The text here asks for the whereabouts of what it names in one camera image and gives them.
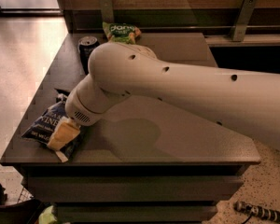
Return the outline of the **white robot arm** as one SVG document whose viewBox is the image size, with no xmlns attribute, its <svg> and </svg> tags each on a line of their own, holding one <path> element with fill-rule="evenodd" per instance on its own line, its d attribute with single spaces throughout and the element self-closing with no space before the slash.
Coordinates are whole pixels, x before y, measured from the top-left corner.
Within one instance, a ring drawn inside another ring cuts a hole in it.
<svg viewBox="0 0 280 224">
<path fill-rule="evenodd" d="M 59 150 L 133 95 L 180 107 L 280 150 L 280 74 L 168 63 L 144 46 L 107 42 L 72 89 L 49 138 Z"/>
</svg>

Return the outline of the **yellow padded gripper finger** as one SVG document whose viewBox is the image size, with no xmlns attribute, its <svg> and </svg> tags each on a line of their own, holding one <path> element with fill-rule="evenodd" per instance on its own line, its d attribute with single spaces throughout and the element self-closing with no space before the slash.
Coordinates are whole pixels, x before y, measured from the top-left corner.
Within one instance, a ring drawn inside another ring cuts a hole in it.
<svg viewBox="0 0 280 224">
<path fill-rule="evenodd" d="M 51 135 L 47 147 L 59 151 L 79 134 L 80 126 L 73 119 L 62 117 Z"/>
</svg>

